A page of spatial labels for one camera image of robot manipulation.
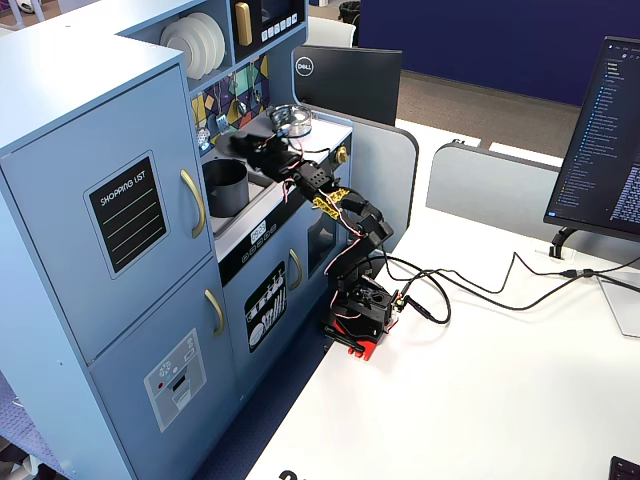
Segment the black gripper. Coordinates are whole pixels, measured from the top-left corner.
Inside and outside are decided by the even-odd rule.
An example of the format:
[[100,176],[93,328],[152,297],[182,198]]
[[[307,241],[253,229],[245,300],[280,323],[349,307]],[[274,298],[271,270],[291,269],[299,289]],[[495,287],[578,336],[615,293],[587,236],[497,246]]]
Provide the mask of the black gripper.
[[233,134],[229,137],[232,155],[249,155],[249,165],[273,181],[289,178],[302,156],[289,150],[289,146],[274,133],[267,136]]

